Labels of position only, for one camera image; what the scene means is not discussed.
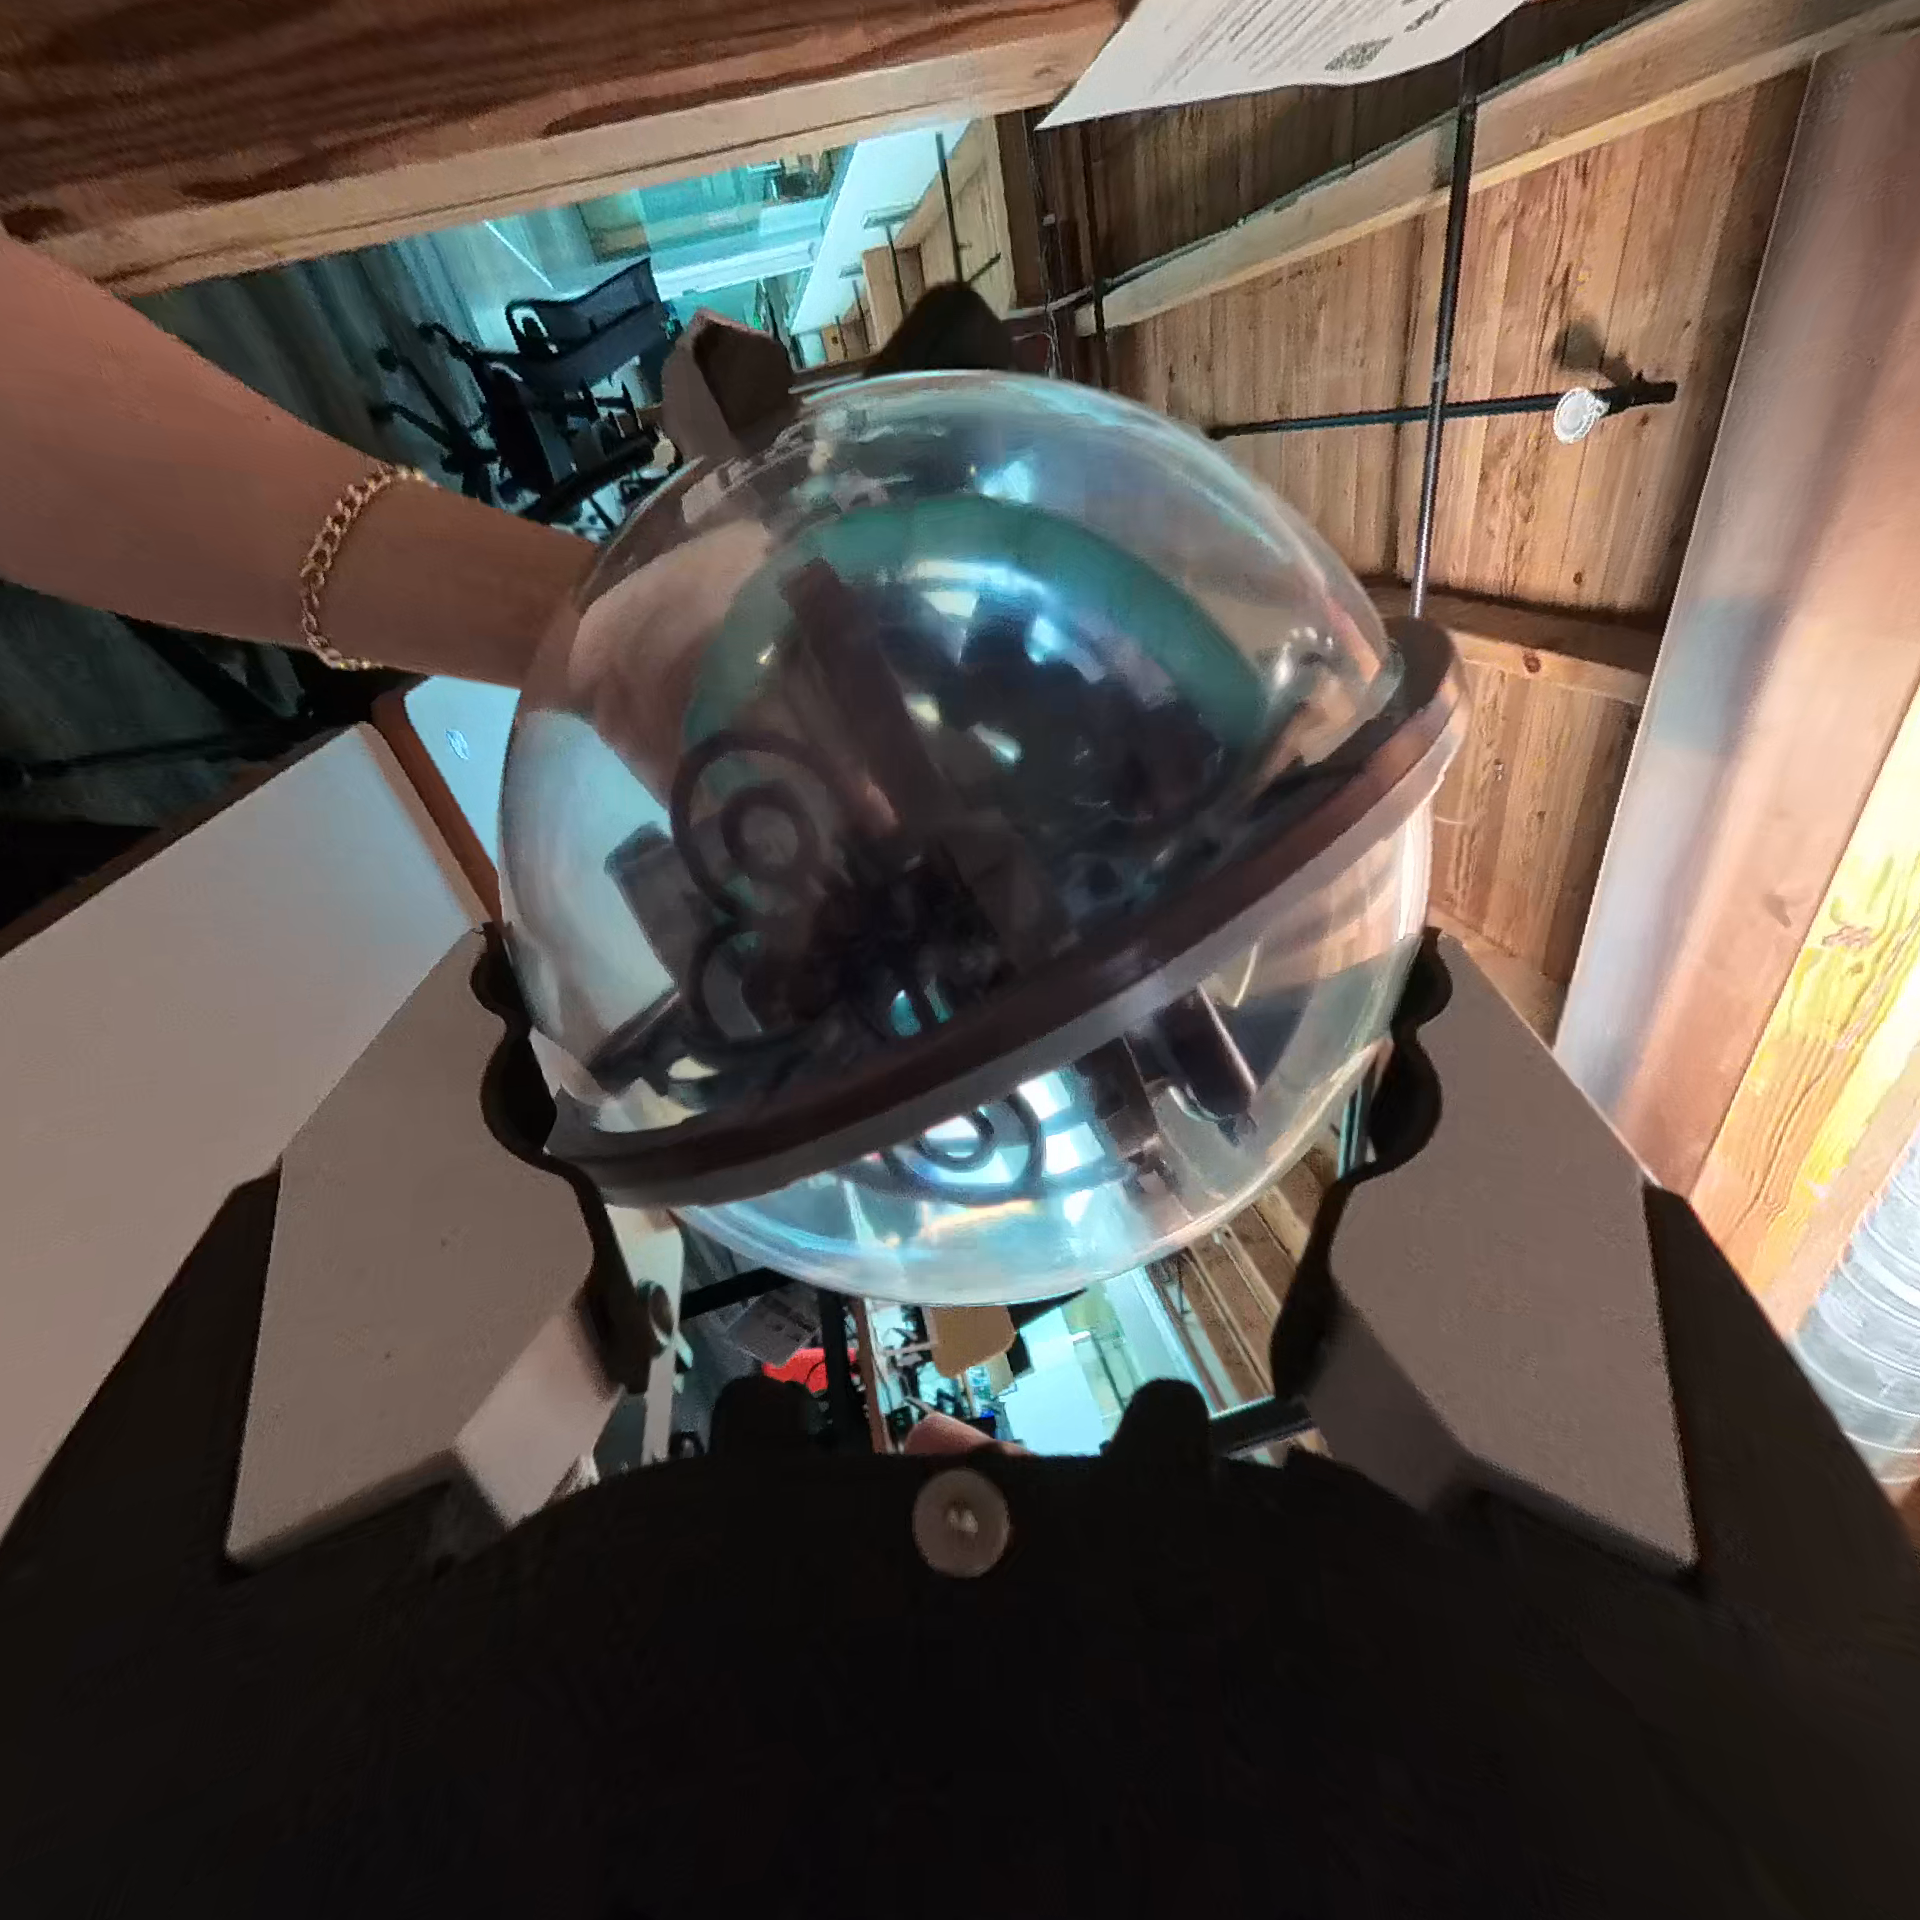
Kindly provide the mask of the grey sprinkler pipe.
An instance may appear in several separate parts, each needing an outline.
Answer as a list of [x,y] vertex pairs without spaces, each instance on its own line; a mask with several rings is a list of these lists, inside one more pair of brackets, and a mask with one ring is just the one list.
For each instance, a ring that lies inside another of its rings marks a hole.
[[1443,228],[1443,276],[1437,284],[1433,314],[1433,363],[1427,382],[1423,411],[1423,461],[1420,493],[1414,520],[1414,559],[1409,575],[1412,617],[1420,620],[1427,611],[1427,580],[1433,559],[1433,522],[1437,522],[1437,479],[1443,468],[1443,431],[1446,406],[1453,387],[1453,345],[1456,345],[1456,311],[1459,311],[1459,270],[1467,253],[1469,193],[1476,174],[1476,127],[1481,127],[1481,90],[1483,90],[1485,40],[1476,40],[1459,55],[1459,86],[1453,110],[1453,168],[1446,183],[1446,228]]

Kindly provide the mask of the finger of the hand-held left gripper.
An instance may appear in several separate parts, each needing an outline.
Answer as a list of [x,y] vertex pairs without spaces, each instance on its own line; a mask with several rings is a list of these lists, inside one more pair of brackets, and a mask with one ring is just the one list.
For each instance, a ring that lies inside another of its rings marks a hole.
[[773,334],[701,308],[659,372],[659,425],[686,463],[761,450],[801,418],[793,359]]
[[864,378],[931,372],[1020,372],[1009,323],[971,284],[927,288],[887,343],[870,356]]

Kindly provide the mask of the person's left forearm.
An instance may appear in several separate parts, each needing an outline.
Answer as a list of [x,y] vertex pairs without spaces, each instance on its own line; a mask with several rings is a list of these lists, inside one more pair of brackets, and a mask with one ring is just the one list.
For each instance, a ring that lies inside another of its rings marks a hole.
[[587,543],[303,425],[5,239],[5,580],[329,668],[526,686]]

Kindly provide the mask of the black track light rail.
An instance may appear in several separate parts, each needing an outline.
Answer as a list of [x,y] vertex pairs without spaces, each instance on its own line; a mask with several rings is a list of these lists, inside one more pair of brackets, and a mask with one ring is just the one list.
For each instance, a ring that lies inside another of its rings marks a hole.
[[[1625,411],[1647,408],[1668,408],[1678,398],[1678,382],[1671,378],[1647,378],[1634,376],[1618,385],[1594,385],[1606,393],[1612,400],[1611,418]],[[1547,418],[1554,398],[1562,393],[1539,393],[1539,395],[1498,395],[1498,398],[1450,398],[1440,408],[1443,422],[1493,422],[1493,418]],[[1210,425],[1204,435],[1213,442],[1244,442],[1244,438],[1295,438],[1295,435],[1318,435],[1318,431],[1365,431],[1365,429],[1404,429],[1404,425],[1427,425],[1432,406],[1397,406],[1397,408],[1355,408],[1355,411],[1323,411],[1323,415],[1288,415],[1288,418],[1256,418],[1256,422],[1219,422]]]

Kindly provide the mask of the clear plastic maze ball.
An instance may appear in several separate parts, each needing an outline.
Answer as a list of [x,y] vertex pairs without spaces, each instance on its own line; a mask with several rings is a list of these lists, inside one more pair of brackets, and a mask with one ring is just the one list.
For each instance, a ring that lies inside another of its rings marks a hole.
[[1388,1034],[1456,645],[1204,438],[830,387],[604,546],[500,781],[549,1150],[791,1279],[1021,1301],[1244,1208]]

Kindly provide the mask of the black office chair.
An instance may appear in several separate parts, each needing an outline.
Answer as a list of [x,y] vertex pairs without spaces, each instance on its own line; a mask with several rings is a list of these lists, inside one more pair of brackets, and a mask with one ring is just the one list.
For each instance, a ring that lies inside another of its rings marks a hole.
[[468,372],[472,418],[393,345],[376,348],[376,364],[426,408],[376,398],[369,418],[419,435],[485,506],[601,543],[673,472],[658,408],[682,323],[644,252],[584,295],[512,299],[507,327],[510,348],[487,348],[438,320],[419,323],[419,340]]

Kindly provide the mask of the white paper sheet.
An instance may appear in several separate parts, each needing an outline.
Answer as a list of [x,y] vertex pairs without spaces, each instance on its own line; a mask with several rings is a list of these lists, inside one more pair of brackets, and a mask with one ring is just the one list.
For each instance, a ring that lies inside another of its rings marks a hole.
[[1044,129],[1440,66],[1519,4],[1132,4]]

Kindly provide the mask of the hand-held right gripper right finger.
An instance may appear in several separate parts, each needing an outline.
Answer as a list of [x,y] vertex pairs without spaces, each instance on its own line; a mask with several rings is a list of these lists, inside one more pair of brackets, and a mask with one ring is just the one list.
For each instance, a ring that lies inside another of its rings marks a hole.
[[1275,1389],[1420,1510],[1493,1494],[1695,1568],[1638,1159],[1450,935],[1420,940],[1388,1034],[1371,1155],[1315,1210]]

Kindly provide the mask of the grey metal panel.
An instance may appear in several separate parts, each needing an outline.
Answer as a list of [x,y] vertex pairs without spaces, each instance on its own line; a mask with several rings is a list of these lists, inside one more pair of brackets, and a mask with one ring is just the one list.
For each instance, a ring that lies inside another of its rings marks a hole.
[[1918,31],[1813,66],[1554,1054],[1693,1193],[1918,689]]

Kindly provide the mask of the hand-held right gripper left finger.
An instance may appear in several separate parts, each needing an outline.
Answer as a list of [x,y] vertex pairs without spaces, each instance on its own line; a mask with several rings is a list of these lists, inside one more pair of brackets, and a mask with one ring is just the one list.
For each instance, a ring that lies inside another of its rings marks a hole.
[[279,1163],[234,1565],[432,1489],[507,1530],[581,1473],[628,1392],[612,1285],[659,1285],[659,1213],[607,1205],[549,1128],[512,973],[475,927]]

